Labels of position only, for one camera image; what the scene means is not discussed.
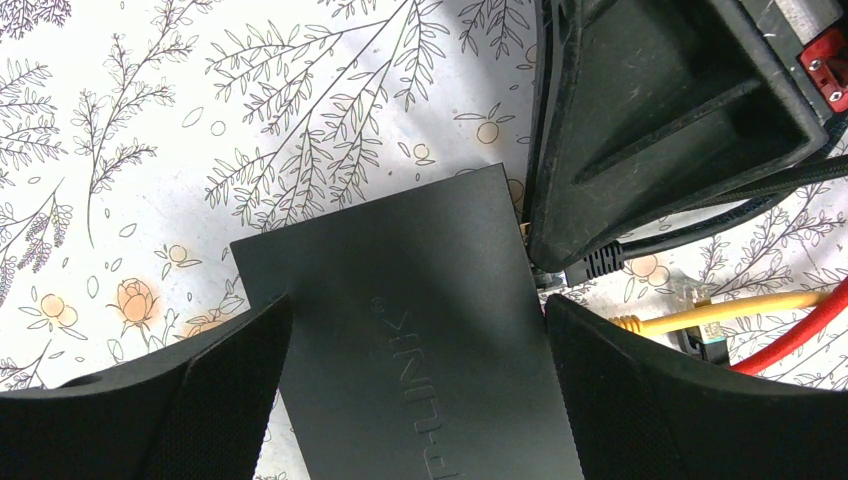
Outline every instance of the floral tablecloth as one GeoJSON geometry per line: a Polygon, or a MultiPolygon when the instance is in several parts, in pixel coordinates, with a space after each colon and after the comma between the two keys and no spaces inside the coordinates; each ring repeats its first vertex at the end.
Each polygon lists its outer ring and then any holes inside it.
{"type": "MultiPolygon", "coordinates": [[[[245,310],[235,239],[500,162],[520,210],[533,9],[0,0],[0,389],[56,387],[245,310]]],[[[718,300],[830,289],[848,274],[846,197],[843,180],[803,188],[566,293],[651,318],[686,278],[718,300]]],[[[799,315],[727,322],[733,359],[799,315]]],[[[842,317],[765,376],[844,389],[846,332],[842,317]]],[[[279,398],[265,440],[257,477],[308,478],[279,398]]]]}

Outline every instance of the cable connector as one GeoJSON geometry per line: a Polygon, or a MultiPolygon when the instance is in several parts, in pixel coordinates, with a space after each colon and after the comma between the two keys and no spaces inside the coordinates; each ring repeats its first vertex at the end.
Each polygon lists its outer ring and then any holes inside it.
{"type": "Polygon", "coordinates": [[[617,272],[624,268],[624,255],[621,244],[609,243],[583,257],[583,260],[565,269],[565,281],[569,287],[576,287],[602,275],[617,272]]]}

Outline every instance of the silver metal part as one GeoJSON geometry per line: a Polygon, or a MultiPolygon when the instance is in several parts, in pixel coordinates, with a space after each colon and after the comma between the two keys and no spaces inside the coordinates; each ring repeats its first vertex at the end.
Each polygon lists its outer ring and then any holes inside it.
{"type": "Polygon", "coordinates": [[[804,45],[842,17],[836,0],[774,0],[804,45]]]}

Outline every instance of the cable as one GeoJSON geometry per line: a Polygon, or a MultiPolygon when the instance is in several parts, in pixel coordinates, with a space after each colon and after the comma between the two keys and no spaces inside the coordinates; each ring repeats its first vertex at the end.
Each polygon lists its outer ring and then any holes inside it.
{"type": "Polygon", "coordinates": [[[712,237],[757,218],[786,200],[789,195],[791,195],[791,192],[781,192],[752,198],[742,205],[707,220],[671,232],[623,243],[621,249],[624,260],[647,257],[712,237]]]}
{"type": "Polygon", "coordinates": [[[564,271],[565,282],[569,287],[574,287],[602,275],[621,270],[624,268],[626,260],[653,255],[712,237],[753,220],[777,206],[790,194],[776,193],[752,198],[722,214],[671,232],[623,244],[617,241],[609,243],[566,268],[564,271]]]}
{"type": "Polygon", "coordinates": [[[730,367],[731,370],[756,375],[797,350],[848,307],[848,278],[815,310],[767,347],[730,367]]]}
{"type": "Polygon", "coordinates": [[[706,323],[727,320],[733,317],[797,308],[810,308],[824,302],[828,297],[827,292],[773,293],[759,297],[742,298],[729,302],[704,305],[703,307],[697,307],[685,312],[674,313],[644,322],[633,315],[612,318],[610,321],[629,332],[637,333],[643,337],[653,337],[706,323]]]}
{"type": "Polygon", "coordinates": [[[756,182],[708,198],[703,202],[692,205],[687,210],[697,210],[724,203],[738,202],[746,198],[770,195],[777,192],[794,191],[811,183],[824,182],[845,176],[848,176],[848,155],[839,155],[781,170],[756,182]]]}

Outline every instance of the yellow cable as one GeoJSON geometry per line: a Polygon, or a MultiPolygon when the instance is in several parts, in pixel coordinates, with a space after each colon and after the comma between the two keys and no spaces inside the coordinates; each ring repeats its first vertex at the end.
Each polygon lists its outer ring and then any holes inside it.
{"type": "Polygon", "coordinates": [[[818,305],[828,295],[830,295],[830,292],[773,293],[759,297],[741,298],[729,302],[705,305],[644,322],[634,315],[616,317],[610,319],[610,321],[630,332],[638,333],[644,337],[653,337],[655,335],[662,335],[733,317],[796,308],[810,308],[818,305]]]}

